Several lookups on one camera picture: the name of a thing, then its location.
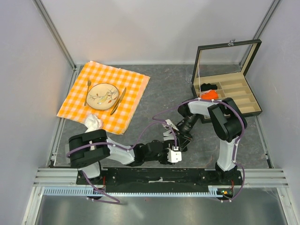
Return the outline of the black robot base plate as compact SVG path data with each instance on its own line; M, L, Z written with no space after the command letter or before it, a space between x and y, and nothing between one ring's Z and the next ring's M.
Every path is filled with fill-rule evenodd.
M90 179L106 191L206 191L209 186L239 186L243 173L237 168L230 173L203 168L107 167L101 177Z

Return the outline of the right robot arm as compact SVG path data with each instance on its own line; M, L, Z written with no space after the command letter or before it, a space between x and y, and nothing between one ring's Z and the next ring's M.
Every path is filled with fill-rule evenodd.
M236 153L241 136L247 128L247 122L232 98L223 100L205 100L195 98L183 102L178 113L184 117L176 128L179 150L186 151L192 141L190 131L201 116L208 116L215 134L220 140L219 157L216 162L215 180L226 184L236 170Z

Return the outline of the black white trimmed underwear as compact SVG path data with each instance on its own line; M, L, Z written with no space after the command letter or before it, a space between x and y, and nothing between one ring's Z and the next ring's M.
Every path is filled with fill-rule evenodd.
M173 130L167 130L163 133L163 146L165 148L178 147L177 136Z

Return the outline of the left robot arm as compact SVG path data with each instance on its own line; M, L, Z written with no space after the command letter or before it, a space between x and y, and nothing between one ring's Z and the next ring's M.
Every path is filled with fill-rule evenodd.
M149 161L170 164L167 154L173 146L173 137L126 146L113 141L101 129L70 137L66 157L70 159L72 168L81 170L80 176L92 184L99 184L103 179L100 165L102 159L107 158L130 167L141 166Z

